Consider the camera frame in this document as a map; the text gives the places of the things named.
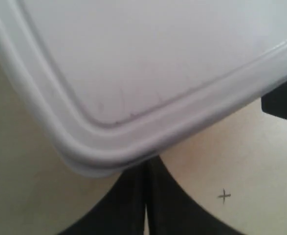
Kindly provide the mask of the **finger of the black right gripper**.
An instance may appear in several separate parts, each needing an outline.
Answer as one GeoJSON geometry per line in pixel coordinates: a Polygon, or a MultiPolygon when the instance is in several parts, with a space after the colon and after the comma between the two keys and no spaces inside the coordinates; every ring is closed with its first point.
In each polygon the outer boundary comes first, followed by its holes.
{"type": "Polygon", "coordinates": [[[261,98],[264,113],[287,120],[287,82],[261,98]]]}

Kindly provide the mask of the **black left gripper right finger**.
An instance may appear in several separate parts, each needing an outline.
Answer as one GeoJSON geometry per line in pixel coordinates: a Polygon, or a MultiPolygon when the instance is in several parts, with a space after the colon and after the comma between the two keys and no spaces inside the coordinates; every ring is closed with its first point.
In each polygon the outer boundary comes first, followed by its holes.
{"type": "Polygon", "coordinates": [[[183,190],[159,156],[147,161],[147,214],[151,235],[234,233],[183,190]]]}

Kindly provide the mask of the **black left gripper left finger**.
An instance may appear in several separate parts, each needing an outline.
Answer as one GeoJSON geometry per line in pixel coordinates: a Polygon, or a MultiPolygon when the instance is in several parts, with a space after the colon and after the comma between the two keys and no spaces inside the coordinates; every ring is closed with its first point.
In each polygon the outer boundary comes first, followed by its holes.
{"type": "Polygon", "coordinates": [[[146,164],[124,171],[105,196],[61,235],[142,235],[146,164]]]}

